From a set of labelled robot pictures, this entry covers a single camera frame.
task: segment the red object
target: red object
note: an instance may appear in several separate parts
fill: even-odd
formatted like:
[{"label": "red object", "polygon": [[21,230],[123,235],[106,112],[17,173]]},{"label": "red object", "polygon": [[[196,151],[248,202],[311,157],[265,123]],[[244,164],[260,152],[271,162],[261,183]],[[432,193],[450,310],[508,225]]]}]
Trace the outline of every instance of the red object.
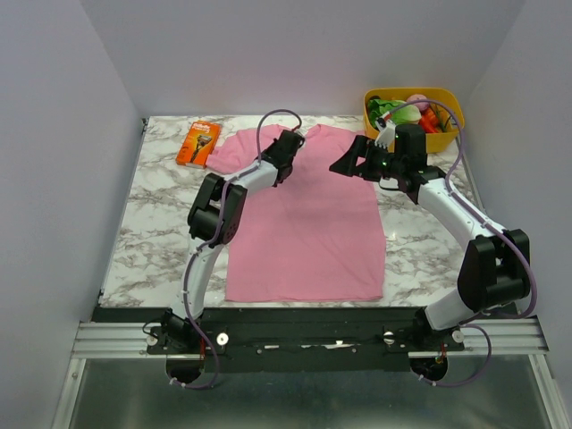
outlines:
[{"label": "red object", "polygon": [[421,128],[423,128],[423,130],[428,134],[436,134],[437,132],[439,132],[431,124],[431,120],[425,114],[421,115],[421,119],[419,120],[419,125],[421,125]]},{"label": "red object", "polygon": [[439,125],[439,118],[437,117],[433,109],[425,110],[423,115],[429,120],[429,123],[431,123],[434,127]]}]

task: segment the cable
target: cable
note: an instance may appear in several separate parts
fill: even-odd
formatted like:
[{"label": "cable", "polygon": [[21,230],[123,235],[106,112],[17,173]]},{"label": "cable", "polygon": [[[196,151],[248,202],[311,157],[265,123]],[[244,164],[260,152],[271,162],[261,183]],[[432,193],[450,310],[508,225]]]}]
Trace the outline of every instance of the cable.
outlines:
[{"label": "cable", "polygon": [[472,383],[473,381],[478,380],[479,378],[481,378],[483,376],[484,370],[487,368],[487,366],[491,362],[491,356],[492,356],[491,337],[489,337],[489,334],[486,333],[486,331],[481,326],[479,326],[478,324],[466,324],[464,327],[476,329],[477,331],[480,331],[484,335],[484,339],[486,340],[486,346],[487,346],[488,351],[486,353],[486,359],[484,360],[483,366],[481,366],[481,368],[476,373],[474,373],[473,375],[468,377],[466,380],[462,380],[460,382],[454,382],[454,383],[434,382],[434,381],[431,381],[431,380],[424,378],[422,375],[419,375],[417,373],[413,373],[419,377],[420,382],[425,382],[427,384],[432,385],[433,387],[461,387],[461,386],[464,386],[466,384]]},{"label": "cable", "polygon": [[302,118],[300,118],[299,114],[297,114],[294,111],[291,111],[290,109],[275,109],[275,110],[271,110],[270,112],[265,114],[260,119],[260,122],[258,123],[258,126],[257,126],[257,151],[258,151],[258,162],[259,163],[262,162],[262,149],[260,148],[260,130],[262,129],[262,124],[264,123],[265,119],[272,114],[291,114],[291,115],[295,116],[296,119],[298,119],[298,125],[295,126],[294,128],[292,128],[292,131],[299,129],[302,126]]},{"label": "cable", "polygon": [[[445,187],[447,188],[447,191],[451,194],[451,196],[455,200],[457,200],[457,202],[461,206],[463,206],[475,219],[477,219],[484,228],[486,228],[487,230],[492,232],[494,235],[499,237],[499,239],[508,248],[510,248],[510,250],[517,256],[517,259],[520,262],[520,264],[522,264],[522,266],[525,268],[526,275],[528,276],[528,280],[530,281],[530,303],[528,305],[528,308],[524,312],[522,312],[520,315],[508,315],[506,313],[501,313],[501,312],[495,312],[494,314],[500,315],[500,316],[506,317],[506,318],[512,318],[512,319],[523,319],[525,317],[529,317],[533,313],[534,308],[536,307],[536,301],[537,301],[537,295],[538,295],[538,290],[536,287],[536,278],[534,277],[534,273],[533,273],[532,269],[530,268],[530,264],[528,264],[528,261],[526,260],[523,253],[517,248],[517,246],[515,246],[512,243],[512,241],[510,241],[502,233],[502,231],[498,231],[496,228],[494,228],[492,225],[490,225],[486,221],[486,219],[484,219],[484,217],[481,216],[481,214],[478,211],[476,211],[473,207],[471,207],[470,204],[465,202],[465,200],[457,192],[453,191],[453,188],[451,187],[450,177],[453,174],[453,172],[457,169],[458,164],[461,162],[461,159],[463,158],[463,155],[465,154],[465,132],[463,131],[462,127],[458,126],[460,124],[460,121],[458,120],[458,117],[455,114],[455,112],[453,112],[448,106],[446,106],[441,101],[432,100],[432,99],[428,98],[428,99],[422,99],[422,100],[411,100],[411,101],[407,101],[406,103],[403,103],[402,105],[398,105],[397,107],[391,109],[387,114],[385,114],[383,119],[387,119],[387,116],[394,114],[399,109],[402,109],[403,107],[405,107],[407,105],[414,105],[417,103],[430,103],[430,104],[440,105],[443,109],[445,109],[447,111],[447,113],[450,115],[450,117],[453,118],[453,121],[455,122],[455,124],[457,124],[458,139],[460,142],[459,148],[458,148],[458,155],[457,155],[457,159],[455,160],[455,162],[453,163],[453,165],[450,167],[450,169],[447,171],[447,174],[445,175]],[[475,315],[475,316],[471,317],[470,319],[467,319],[466,321],[464,321],[464,323],[475,320],[478,317],[481,317],[481,314]]]},{"label": "cable", "polygon": [[151,331],[145,331],[145,328],[147,328],[150,324],[155,323],[155,322],[160,322],[161,321],[161,317],[156,317],[155,319],[151,319],[148,322],[145,322],[145,324],[143,326],[141,326],[141,331],[143,331],[144,334],[149,335],[155,339],[159,339],[159,337],[157,337],[154,333],[152,333]]},{"label": "cable", "polygon": [[435,360],[438,364],[442,364],[446,358],[447,358],[447,348],[445,347],[445,343],[441,341],[441,355]]},{"label": "cable", "polygon": [[198,355],[200,357],[201,362],[206,359],[206,344],[205,340],[203,340],[202,338],[200,339],[200,351]]},{"label": "cable", "polygon": [[263,125],[264,121],[266,120],[266,118],[268,118],[268,116],[270,116],[272,114],[277,114],[277,113],[292,114],[298,119],[299,124],[292,129],[293,131],[299,129],[302,126],[302,119],[300,118],[300,116],[298,114],[296,114],[295,112],[288,110],[288,109],[272,110],[271,112],[268,112],[267,114],[265,114],[260,119],[260,122],[258,123],[258,126],[257,126],[257,152],[258,152],[257,160],[258,160],[258,162],[252,168],[249,168],[248,170],[241,172],[240,174],[237,174],[235,176],[232,176],[231,178],[226,179],[226,181],[224,182],[224,185],[223,185],[223,193],[221,196],[221,206],[219,209],[218,221],[216,223],[216,229],[214,231],[213,238],[208,240],[208,241],[205,241],[204,243],[202,243],[200,245],[198,245],[198,247],[195,249],[195,251],[192,254],[190,254],[190,256],[189,256],[189,262],[187,263],[187,267],[185,268],[185,274],[183,275],[183,281],[182,281],[183,282],[183,284],[182,284],[182,301],[183,301],[183,305],[185,307],[185,313],[187,314],[187,318],[189,319],[190,324],[192,325],[193,329],[198,333],[198,335],[205,341],[206,345],[211,349],[211,352],[213,353],[214,375],[213,375],[213,378],[211,378],[211,380],[208,383],[200,384],[200,385],[191,385],[191,384],[181,383],[178,380],[176,380],[174,377],[171,378],[171,381],[169,383],[177,384],[182,388],[192,389],[192,390],[210,389],[211,387],[213,387],[215,385],[216,379],[218,378],[218,375],[221,372],[221,362],[220,362],[220,359],[218,357],[218,354],[216,353],[215,346],[210,341],[210,339],[206,336],[206,334],[200,329],[200,326],[197,324],[195,319],[190,314],[189,298],[188,298],[190,268],[192,267],[193,263],[195,262],[195,260],[197,258],[197,255],[201,252],[201,250],[203,248],[205,248],[206,246],[210,246],[211,244],[215,243],[216,239],[218,238],[218,236],[221,232],[221,229],[223,227],[224,206],[226,203],[226,195],[227,195],[227,191],[228,191],[229,186],[234,181],[240,179],[241,177],[246,176],[247,174],[251,174],[252,172],[255,172],[260,167],[260,164],[262,163],[262,149],[260,147],[260,131],[262,129],[262,125]]},{"label": "cable", "polygon": [[449,125],[450,119],[451,119],[451,116],[449,116],[449,117],[447,118],[447,121],[445,121],[445,124],[443,125],[443,131],[444,131],[444,132],[447,132],[447,125]]}]

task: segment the t-shirt sleeve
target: t-shirt sleeve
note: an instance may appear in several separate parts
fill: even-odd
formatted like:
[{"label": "t-shirt sleeve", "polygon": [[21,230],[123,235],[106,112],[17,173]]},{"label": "t-shirt sleeve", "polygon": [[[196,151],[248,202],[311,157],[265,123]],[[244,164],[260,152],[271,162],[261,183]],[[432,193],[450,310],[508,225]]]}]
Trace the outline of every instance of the t-shirt sleeve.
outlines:
[{"label": "t-shirt sleeve", "polygon": [[206,166],[221,174],[230,174],[249,165],[253,157],[246,147],[249,138],[245,134],[245,131],[239,131],[227,138],[222,146],[215,147],[206,159]]}]

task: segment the green object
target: green object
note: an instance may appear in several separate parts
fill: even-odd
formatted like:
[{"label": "green object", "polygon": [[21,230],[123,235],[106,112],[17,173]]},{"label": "green object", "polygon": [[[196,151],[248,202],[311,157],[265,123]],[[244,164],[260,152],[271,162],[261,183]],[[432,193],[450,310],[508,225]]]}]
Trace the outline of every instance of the green object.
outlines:
[{"label": "green object", "polygon": [[433,110],[433,113],[435,114],[437,121],[439,121],[439,128],[441,129],[441,131],[447,132],[447,130],[445,130],[445,125],[443,125],[443,121],[441,120],[441,111],[439,110],[439,107],[435,105],[435,107],[429,106],[429,108]]},{"label": "green object", "polygon": [[[375,125],[377,118],[387,114],[391,109],[403,103],[405,103],[405,101],[370,98],[367,102],[367,119],[369,123],[372,124],[372,127],[377,129]],[[419,109],[414,105],[406,105],[391,116],[391,120],[395,122],[396,125],[400,125],[401,123],[418,123],[420,119],[421,112],[419,112]]]}]

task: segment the toy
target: toy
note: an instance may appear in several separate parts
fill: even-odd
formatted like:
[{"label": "toy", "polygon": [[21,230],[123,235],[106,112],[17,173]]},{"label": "toy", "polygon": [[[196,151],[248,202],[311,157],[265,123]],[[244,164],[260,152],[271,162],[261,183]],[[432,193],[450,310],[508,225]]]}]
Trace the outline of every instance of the toy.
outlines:
[{"label": "toy", "polygon": [[[367,101],[367,119],[369,119],[373,127],[376,127],[375,121],[377,118],[403,103],[405,102],[402,100],[382,100],[372,97]],[[401,123],[418,123],[420,119],[421,112],[419,112],[419,109],[414,105],[407,105],[391,116],[391,120],[395,122],[396,125]]]},{"label": "toy", "polygon": [[429,120],[429,122],[436,127],[437,125],[439,125],[439,118],[437,117],[437,115],[435,114],[435,112],[433,111],[433,109],[427,109],[423,112],[423,115],[425,115],[427,117],[427,119]]},{"label": "toy", "polygon": [[431,109],[428,109],[421,115],[421,119],[419,120],[419,125],[421,125],[421,128],[423,128],[423,131],[425,131],[426,133],[435,134],[439,131],[432,124],[430,115],[426,114],[427,112],[431,112]]},{"label": "toy", "polygon": [[[427,97],[424,96],[423,94],[414,94],[412,96],[409,96],[407,101],[413,101],[413,100],[426,100]],[[417,106],[417,108],[419,109],[419,112],[424,112],[429,108],[429,103],[417,103],[415,104]]]}]

